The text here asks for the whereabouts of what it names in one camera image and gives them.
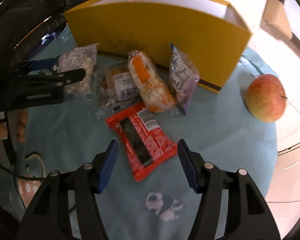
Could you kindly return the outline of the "person left hand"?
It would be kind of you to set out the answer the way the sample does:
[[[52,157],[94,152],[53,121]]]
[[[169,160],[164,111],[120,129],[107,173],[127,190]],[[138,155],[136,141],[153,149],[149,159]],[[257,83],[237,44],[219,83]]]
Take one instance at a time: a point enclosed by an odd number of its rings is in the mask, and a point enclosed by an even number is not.
[[[25,141],[25,129],[28,119],[28,112],[26,109],[23,109],[18,114],[18,123],[17,123],[17,142],[23,143]],[[5,138],[8,135],[8,130],[6,126],[0,123],[0,138]]]

